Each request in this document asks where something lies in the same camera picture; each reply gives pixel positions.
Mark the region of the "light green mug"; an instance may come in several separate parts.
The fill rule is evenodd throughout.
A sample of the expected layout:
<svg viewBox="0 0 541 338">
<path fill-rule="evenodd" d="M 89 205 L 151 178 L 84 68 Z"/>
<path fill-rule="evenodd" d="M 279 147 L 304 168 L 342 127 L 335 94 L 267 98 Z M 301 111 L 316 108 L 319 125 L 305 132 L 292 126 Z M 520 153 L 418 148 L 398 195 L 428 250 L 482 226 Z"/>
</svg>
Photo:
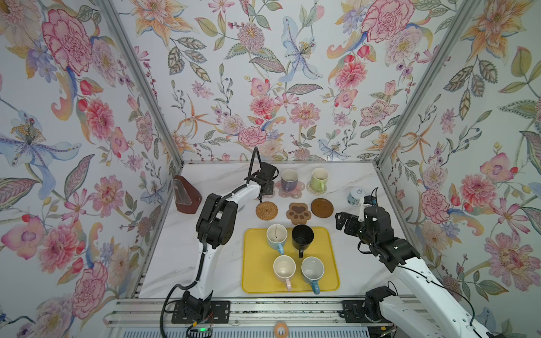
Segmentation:
<svg viewBox="0 0 541 338">
<path fill-rule="evenodd" d="M 329 172 L 324 168 L 315 168 L 311 173 L 310 183 L 324 183 L 327 186 Z"/>
</svg>

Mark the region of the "dark brown round coaster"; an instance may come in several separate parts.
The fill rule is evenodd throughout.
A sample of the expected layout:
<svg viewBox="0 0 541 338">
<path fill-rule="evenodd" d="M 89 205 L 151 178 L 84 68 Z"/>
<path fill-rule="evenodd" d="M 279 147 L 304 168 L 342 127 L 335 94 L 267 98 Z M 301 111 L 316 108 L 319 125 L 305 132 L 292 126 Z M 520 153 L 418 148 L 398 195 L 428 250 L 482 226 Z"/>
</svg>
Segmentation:
<svg viewBox="0 0 541 338">
<path fill-rule="evenodd" d="M 334 205 L 327 199 L 317 198 L 311 203 L 311 212 L 318 218 L 329 218 L 334 214 Z"/>
</svg>

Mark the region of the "tan rattan round coaster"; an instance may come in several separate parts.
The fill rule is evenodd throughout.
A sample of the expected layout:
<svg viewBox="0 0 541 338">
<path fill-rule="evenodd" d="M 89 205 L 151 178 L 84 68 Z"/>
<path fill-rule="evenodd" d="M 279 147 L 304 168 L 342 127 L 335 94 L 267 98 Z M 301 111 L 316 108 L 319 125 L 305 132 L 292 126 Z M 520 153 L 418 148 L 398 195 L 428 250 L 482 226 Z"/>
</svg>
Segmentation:
<svg viewBox="0 0 541 338">
<path fill-rule="evenodd" d="M 278 207 L 270 201 L 260 203 L 256 207 L 256 216 L 262 221 L 271 221 L 278 215 Z"/>
</svg>

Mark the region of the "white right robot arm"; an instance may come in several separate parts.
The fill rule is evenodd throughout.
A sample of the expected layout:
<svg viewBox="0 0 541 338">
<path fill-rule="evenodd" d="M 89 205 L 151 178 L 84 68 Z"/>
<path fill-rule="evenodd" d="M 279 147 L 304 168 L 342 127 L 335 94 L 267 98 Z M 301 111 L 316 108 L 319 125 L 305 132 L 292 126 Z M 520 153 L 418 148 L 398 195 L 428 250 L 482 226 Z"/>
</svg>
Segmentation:
<svg viewBox="0 0 541 338">
<path fill-rule="evenodd" d="M 389 322 L 410 337 L 494 337 L 467 311 L 431 273 L 418 251 L 405 239 L 396 237 L 390 214 L 380 206 L 362 208 L 361 215 L 335 214 L 336 228 L 366 245 L 395 277 L 401 280 L 431 316 L 426 320 L 402 301 L 389 287 L 376 287 L 365 294 L 362 305 L 344 309 L 345 314 L 362 315 L 372 323 Z"/>
</svg>

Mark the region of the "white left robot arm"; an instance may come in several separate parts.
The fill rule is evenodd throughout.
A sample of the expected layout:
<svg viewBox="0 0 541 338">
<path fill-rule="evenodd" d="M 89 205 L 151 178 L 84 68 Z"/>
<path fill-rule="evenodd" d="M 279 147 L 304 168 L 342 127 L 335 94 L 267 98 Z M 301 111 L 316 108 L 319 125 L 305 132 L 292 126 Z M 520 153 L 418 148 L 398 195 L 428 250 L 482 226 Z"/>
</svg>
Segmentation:
<svg viewBox="0 0 541 338">
<path fill-rule="evenodd" d="M 273 193 L 278 174 L 274 165 L 262 162 L 256 171 L 249 167 L 245 182 L 233 191 L 208 195 L 196 225 L 199 261 L 194 281 L 184 288 L 185 304 L 197 310 L 210 307 L 218 257 L 232 237 L 238 211 L 247 203 Z"/>
</svg>

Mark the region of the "pink flower coaster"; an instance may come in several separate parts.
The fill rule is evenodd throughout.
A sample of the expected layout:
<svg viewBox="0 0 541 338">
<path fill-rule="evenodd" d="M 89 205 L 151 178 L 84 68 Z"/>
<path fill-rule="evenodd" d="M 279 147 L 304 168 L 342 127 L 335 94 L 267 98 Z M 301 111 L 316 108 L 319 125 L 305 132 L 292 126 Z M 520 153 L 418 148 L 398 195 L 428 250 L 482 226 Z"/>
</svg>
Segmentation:
<svg viewBox="0 0 541 338">
<path fill-rule="evenodd" d="M 291 198 L 291 199 L 300 199 L 302 197 L 303 191 L 306 189 L 306 185 L 303 182 L 298 182 L 297 187 L 291 192 L 286 192 L 281 182 L 276 183 L 276 189 L 278 190 L 279 197 L 282 198 Z"/>
</svg>

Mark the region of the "brown paw print coaster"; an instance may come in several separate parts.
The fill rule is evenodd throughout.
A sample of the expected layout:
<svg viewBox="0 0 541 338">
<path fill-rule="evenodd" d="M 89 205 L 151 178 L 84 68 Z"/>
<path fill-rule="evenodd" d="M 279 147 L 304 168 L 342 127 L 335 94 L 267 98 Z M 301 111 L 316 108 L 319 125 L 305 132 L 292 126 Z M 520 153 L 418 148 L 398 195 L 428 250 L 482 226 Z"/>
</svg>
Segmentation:
<svg viewBox="0 0 541 338">
<path fill-rule="evenodd" d="M 291 203 L 286 217 L 293 225 L 306 225 L 312 214 L 309 207 L 304 203 Z"/>
</svg>

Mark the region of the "white mug blue handle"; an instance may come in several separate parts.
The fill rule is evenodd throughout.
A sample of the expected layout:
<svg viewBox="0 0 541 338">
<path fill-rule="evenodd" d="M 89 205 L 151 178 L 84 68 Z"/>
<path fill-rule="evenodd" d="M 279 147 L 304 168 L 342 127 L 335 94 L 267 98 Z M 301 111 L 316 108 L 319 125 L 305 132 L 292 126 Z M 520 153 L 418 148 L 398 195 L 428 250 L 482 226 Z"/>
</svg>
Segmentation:
<svg viewBox="0 0 541 338">
<path fill-rule="evenodd" d="M 315 295 L 321 293 L 319 281 L 325 274 L 325 266 L 317 257 L 310 256 L 303 260 L 301 264 L 301 273 L 304 281 L 311 287 Z"/>
</svg>

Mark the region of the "white mug purple handle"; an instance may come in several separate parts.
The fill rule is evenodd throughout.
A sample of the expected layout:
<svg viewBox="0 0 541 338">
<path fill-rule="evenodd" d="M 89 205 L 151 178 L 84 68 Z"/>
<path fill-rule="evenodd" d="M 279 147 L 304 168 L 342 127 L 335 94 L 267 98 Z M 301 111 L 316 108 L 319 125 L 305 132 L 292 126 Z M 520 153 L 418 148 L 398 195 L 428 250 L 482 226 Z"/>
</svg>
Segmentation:
<svg viewBox="0 0 541 338">
<path fill-rule="evenodd" d="M 281 173 L 281 187 L 284 192 L 293 192 L 298 185 L 299 175 L 294 169 L 285 169 Z"/>
</svg>

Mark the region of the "colourful zigzag woven coaster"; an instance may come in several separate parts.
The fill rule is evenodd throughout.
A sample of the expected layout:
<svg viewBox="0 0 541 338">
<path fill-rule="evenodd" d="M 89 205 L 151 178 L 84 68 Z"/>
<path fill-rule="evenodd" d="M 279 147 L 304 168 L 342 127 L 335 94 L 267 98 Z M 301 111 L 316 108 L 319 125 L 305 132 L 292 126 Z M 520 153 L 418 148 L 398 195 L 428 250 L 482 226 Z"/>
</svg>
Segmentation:
<svg viewBox="0 0 541 338">
<path fill-rule="evenodd" d="M 315 196 L 322 196 L 328 191 L 328 188 L 324 183 L 309 183 L 307 189 L 310 194 Z"/>
</svg>

